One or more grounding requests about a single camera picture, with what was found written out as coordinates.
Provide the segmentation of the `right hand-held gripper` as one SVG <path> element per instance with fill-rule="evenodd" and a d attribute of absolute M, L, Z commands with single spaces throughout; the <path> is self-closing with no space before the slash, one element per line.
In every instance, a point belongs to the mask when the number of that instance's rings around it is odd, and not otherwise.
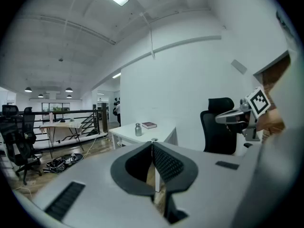
<path fill-rule="evenodd" d="M 261 115 L 265 114 L 270 107 L 270 101 L 264 90 L 259 86 L 250 94 L 240 100 L 240 108 L 227 111 L 215 117 L 216 123 L 238 124 L 246 123 L 246 114 L 249 114 L 248 125 L 242 130 L 246 141 L 260 141 L 257 135 L 257 122 Z"/>

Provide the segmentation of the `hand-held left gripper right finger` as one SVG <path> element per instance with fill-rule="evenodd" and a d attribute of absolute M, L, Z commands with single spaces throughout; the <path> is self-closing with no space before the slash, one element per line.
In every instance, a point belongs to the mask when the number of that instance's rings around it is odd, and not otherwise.
<path fill-rule="evenodd" d="M 245 155 L 201 152 L 153 142 L 153 158 L 166 187 L 163 218 L 153 228 L 232 228 L 258 159 L 258 146 Z"/>

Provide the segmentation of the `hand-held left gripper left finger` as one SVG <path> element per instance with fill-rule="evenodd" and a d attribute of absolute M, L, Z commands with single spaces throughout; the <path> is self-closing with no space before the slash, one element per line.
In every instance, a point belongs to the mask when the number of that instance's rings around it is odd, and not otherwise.
<path fill-rule="evenodd" d="M 139 143 L 85 158 L 44 186 L 33 203 L 46 210 L 74 181 L 85 187 L 63 218 L 64 224 L 74 228 L 165 228 L 166 219 L 151 198 L 128 194 L 111 176 L 114 160 L 138 147 Z"/>

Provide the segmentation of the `black mesh office chair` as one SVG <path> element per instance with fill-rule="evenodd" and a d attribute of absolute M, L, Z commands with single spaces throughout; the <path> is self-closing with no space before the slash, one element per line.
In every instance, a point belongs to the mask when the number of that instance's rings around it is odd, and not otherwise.
<path fill-rule="evenodd" d="M 234 103 L 228 97 L 210 98 L 208 110 L 200 113 L 205 136 L 205 152 L 233 155 L 237 149 L 236 126 L 229 130 L 225 124 L 216 123 L 215 117 L 232 110 Z"/>
<path fill-rule="evenodd" d="M 23 171 L 23 184 L 27 185 L 26 175 L 29 170 L 35 171 L 39 176 L 41 171 L 35 166 L 41 164 L 40 158 L 35 155 L 33 148 L 33 132 L 26 132 L 24 117 L 19 115 L 15 121 L 5 121 L 1 124 L 1 134 L 4 139 L 8 159 L 18 166 L 15 174 Z"/>
<path fill-rule="evenodd" d="M 2 112 L 0 115 L 0 123 L 5 121 L 15 121 L 19 118 L 19 109 L 16 105 L 4 104 L 2 105 Z"/>

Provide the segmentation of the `black open bag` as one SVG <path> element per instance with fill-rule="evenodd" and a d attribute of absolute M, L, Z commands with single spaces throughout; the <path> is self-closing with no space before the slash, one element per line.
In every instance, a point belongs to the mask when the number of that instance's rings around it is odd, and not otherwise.
<path fill-rule="evenodd" d="M 83 155 L 80 153 L 66 154 L 62 156 L 62 160 L 66 165 L 74 165 L 75 163 L 81 161 L 82 159 L 83 159 Z"/>

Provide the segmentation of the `white table with black legs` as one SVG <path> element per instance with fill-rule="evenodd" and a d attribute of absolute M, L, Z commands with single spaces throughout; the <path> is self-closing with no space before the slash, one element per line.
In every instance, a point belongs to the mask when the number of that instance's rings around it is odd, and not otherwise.
<path fill-rule="evenodd" d="M 79 144 L 83 150 L 79 136 L 81 135 L 82 125 L 80 122 L 54 122 L 49 124 L 44 124 L 39 127 L 42 133 L 47 133 L 48 145 L 51 157 L 53 157 L 54 144 L 55 142 L 61 143 L 66 140 L 66 138 L 73 138 L 76 143 Z"/>

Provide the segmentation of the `person's beige sweatshirt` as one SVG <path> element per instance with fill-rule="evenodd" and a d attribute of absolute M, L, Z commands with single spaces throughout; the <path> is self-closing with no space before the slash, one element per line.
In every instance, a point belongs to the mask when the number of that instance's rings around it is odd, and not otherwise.
<path fill-rule="evenodd" d="M 232 228 L 292 228 L 304 188 L 304 125 L 268 138 Z"/>

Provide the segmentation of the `black metal railing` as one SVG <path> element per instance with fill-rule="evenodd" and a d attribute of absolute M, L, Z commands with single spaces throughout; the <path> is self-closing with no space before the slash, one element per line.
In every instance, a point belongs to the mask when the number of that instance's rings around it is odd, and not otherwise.
<path fill-rule="evenodd" d="M 107 131 L 102 130 L 99 123 L 101 113 L 101 110 L 59 111 L 58 109 L 34 112 L 31 107 L 24 109 L 24 111 L 19 111 L 19 115 L 24 117 L 26 132 L 33 132 L 33 147 L 37 151 L 49 150 L 47 133 L 42 133 L 39 129 L 40 126 L 48 123 L 80 122 L 82 125 L 81 135 L 79 136 L 81 144 L 107 136 Z M 54 150 L 74 144 L 79 145 L 72 137 L 66 138 L 64 142 L 55 142 Z"/>

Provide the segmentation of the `grey wall panel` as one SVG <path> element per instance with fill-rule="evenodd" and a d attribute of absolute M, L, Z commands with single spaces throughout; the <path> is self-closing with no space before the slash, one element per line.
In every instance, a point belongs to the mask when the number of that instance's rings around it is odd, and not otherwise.
<path fill-rule="evenodd" d="M 241 74 L 245 74 L 246 71 L 247 71 L 247 68 L 246 68 L 242 63 L 240 63 L 239 61 L 237 61 L 237 60 L 235 60 L 235 59 L 231 62 L 231 65 L 232 65 L 236 70 L 238 70 Z"/>

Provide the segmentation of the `white wall conduit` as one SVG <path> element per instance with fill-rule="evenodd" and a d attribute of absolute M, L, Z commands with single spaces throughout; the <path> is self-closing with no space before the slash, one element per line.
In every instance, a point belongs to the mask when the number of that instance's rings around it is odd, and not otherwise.
<path fill-rule="evenodd" d="M 146 19 L 145 15 L 141 12 L 140 16 L 143 18 L 143 20 L 145 21 L 145 23 L 147 24 L 147 27 L 149 29 L 149 37 L 150 37 L 150 47 L 151 47 L 151 56 L 153 59 L 155 59 L 155 53 L 153 50 L 153 41 L 152 41 L 152 28 L 148 22 L 148 20 Z"/>

